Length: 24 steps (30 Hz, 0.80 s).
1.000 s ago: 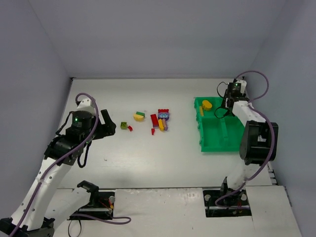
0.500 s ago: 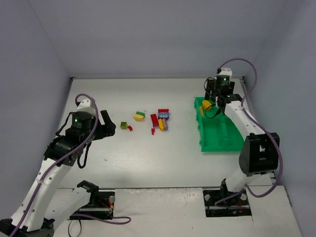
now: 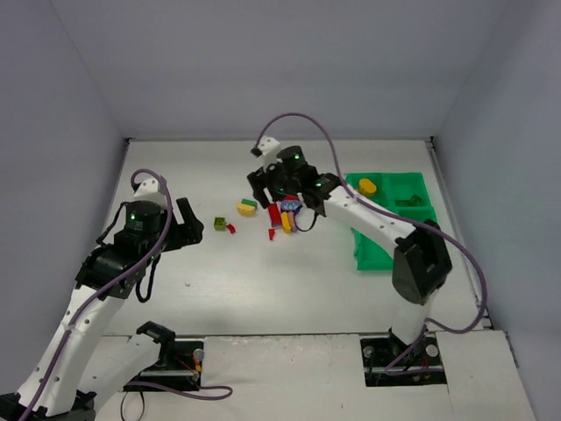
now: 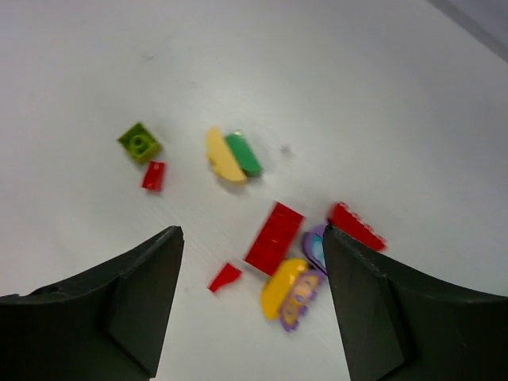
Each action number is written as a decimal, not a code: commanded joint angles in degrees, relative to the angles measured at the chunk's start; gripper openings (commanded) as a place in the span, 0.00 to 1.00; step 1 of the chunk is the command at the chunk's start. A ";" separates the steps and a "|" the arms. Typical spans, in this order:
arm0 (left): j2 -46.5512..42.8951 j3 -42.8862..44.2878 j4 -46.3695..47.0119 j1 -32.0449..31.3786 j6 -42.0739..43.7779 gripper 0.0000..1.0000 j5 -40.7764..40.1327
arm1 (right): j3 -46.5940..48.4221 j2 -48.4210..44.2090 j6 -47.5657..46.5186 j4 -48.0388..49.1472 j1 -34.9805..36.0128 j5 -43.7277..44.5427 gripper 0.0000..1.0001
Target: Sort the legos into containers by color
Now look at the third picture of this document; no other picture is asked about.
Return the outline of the orange yellow curved lego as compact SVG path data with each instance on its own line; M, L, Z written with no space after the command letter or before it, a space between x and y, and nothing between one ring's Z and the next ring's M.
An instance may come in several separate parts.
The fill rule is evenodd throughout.
M368 178L361 178L358 184L359 194L367 197L374 196L377 192L377 185Z

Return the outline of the lime curved lego brick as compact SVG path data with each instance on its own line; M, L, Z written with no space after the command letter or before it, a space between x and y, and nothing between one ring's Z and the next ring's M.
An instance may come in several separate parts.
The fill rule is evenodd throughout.
M409 202L412 206L419 206L423 204L423 199L418 195L413 195Z

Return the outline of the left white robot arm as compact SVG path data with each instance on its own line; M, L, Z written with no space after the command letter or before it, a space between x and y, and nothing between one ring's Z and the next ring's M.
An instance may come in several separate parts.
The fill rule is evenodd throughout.
M203 224L187 198L173 200L156 179L123 202L124 228L82 263L70 302L49 347L17 391L1 397L4 420L93 420L141 371L167 367L178 353L174 331L148 321L98 368L89 366L103 331L164 252L202 241Z

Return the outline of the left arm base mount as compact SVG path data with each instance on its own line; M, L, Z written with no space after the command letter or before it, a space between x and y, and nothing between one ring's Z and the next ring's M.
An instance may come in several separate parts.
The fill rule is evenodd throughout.
M133 386L132 382L150 382L179 391L195 392L202 386L203 339L178 339L171 329L153 321L145 322L136 333L150 338L159 350L158 359L144 368L127 384L124 391L160 392L153 386Z

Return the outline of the lime square lego brick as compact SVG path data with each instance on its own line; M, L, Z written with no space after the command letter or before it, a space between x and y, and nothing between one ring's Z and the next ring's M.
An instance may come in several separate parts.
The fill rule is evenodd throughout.
M225 231L226 230L226 225L227 225L227 223L226 223L226 219L224 217L215 217L214 218L213 226L214 226L214 229L217 232Z

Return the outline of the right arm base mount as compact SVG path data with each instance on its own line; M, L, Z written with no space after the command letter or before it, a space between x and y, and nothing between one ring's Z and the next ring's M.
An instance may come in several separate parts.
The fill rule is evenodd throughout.
M412 348L389 336L359 341L368 388L445 385L446 373L437 337L425 333Z

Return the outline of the dark green curved lego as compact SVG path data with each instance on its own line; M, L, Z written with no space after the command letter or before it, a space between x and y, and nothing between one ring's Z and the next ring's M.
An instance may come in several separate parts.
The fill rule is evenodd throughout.
M244 199L241 201L241 203L244 204L244 205L247 205L247 206L251 206L251 207L253 207L253 208L257 208L257 207L258 207L258 204L257 204L255 201L251 200L251 199L246 199L246 198L244 198Z

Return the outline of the pale yellow curved lego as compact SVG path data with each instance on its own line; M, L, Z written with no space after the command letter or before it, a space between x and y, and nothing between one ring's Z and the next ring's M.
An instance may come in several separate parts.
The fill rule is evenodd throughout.
M236 204L238 213L244 217L251 217L256 213L256 208L253 205L239 202Z

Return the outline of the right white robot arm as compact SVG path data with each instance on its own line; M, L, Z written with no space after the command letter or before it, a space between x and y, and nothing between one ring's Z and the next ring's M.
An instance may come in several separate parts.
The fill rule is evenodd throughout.
M332 173L309 165L299 146L282 148L267 138L251 149L259 168L247 176L254 198L267 207L272 200L298 197L316 215L337 220L369 238L393 256L392 285L400 297L389 334L403 346L421 335L437 291L452 270L447 247L432 220L408 222L361 196Z

